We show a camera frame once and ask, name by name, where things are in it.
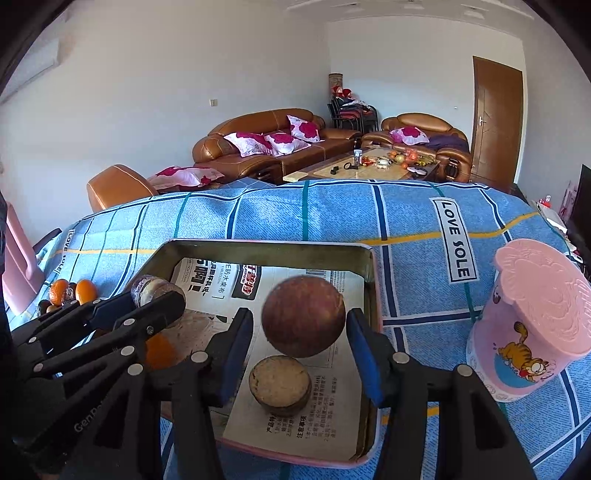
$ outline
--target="baking tray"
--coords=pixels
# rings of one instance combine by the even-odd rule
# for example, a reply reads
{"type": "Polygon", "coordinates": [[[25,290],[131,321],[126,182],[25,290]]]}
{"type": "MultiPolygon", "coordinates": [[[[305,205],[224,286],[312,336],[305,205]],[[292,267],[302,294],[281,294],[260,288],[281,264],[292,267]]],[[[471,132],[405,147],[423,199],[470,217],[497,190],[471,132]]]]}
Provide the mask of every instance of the baking tray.
{"type": "MultiPolygon", "coordinates": [[[[127,284],[126,289],[129,290],[135,279],[141,275],[155,275],[170,280],[174,267],[185,257],[262,267],[351,271],[365,280],[363,311],[369,319],[371,328],[376,332],[382,331],[381,315],[378,311],[380,303],[376,297],[379,295],[379,289],[375,287],[375,257],[367,245],[175,239],[162,244],[152,254],[127,284]]],[[[351,459],[344,462],[286,455],[231,442],[223,438],[218,441],[233,448],[275,460],[330,468],[353,468],[367,462],[377,449],[380,421],[381,416],[378,409],[365,395],[362,395],[356,453],[351,459]]]]}

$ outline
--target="orange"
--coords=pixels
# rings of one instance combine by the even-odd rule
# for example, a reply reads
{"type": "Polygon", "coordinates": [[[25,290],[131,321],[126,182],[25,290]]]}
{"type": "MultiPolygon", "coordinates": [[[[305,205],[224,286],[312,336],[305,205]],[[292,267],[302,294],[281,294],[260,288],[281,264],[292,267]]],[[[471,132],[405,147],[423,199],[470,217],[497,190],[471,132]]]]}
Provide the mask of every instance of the orange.
{"type": "Polygon", "coordinates": [[[97,298],[96,287],[90,280],[80,280],[76,286],[76,300],[80,305],[97,298]]]}
{"type": "Polygon", "coordinates": [[[176,350],[161,333],[146,340],[146,347],[146,364],[152,370],[162,370],[177,363],[176,350]]]}
{"type": "Polygon", "coordinates": [[[69,282],[65,278],[56,280],[49,289],[49,301],[54,305],[61,306],[61,300],[64,297],[68,285],[69,282]]]}

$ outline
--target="white wall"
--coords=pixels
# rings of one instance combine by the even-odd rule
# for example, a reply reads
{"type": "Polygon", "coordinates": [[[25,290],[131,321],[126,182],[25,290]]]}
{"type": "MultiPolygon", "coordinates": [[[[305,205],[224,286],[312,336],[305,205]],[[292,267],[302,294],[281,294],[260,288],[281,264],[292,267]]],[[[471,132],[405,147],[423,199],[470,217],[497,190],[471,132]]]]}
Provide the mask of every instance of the white wall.
{"type": "Polygon", "coordinates": [[[455,20],[408,16],[331,22],[327,32],[331,71],[343,73],[344,85],[374,105],[380,119],[430,113],[462,130],[471,142],[472,57],[477,56],[524,72],[524,124],[527,121],[527,77],[519,38],[455,20]]]}
{"type": "Polygon", "coordinates": [[[591,166],[591,83],[558,34],[536,20],[521,33],[530,108],[518,185],[530,200],[552,195],[558,209],[569,180],[591,166]]]}
{"type": "Polygon", "coordinates": [[[327,116],[324,25],[272,2],[80,2],[60,39],[61,65],[0,106],[0,189],[33,242],[90,213],[86,182],[113,163],[192,165],[194,143],[244,113],[327,116]]]}

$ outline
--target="pink plastic container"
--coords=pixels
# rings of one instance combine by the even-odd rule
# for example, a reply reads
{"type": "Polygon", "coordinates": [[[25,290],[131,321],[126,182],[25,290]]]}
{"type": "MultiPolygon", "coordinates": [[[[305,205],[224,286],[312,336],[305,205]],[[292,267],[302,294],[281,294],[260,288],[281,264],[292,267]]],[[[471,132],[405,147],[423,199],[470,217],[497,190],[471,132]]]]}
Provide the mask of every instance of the pink plastic container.
{"type": "Polygon", "coordinates": [[[510,402],[591,352],[591,288],[568,258],[536,240],[509,242],[495,266],[466,359],[495,400],[510,402]]]}

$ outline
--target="wooden door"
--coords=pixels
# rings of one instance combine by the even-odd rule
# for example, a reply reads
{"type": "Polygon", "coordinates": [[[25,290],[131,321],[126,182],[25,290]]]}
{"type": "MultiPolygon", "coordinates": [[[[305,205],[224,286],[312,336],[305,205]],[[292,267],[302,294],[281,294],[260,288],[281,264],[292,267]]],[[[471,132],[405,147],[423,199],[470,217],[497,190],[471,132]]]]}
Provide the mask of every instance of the wooden door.
{"type": "Polygon", "coordinates": [[[523,75],[474,57],[473,181],[508,191],[513,186],[523,122],[523,75]]]}

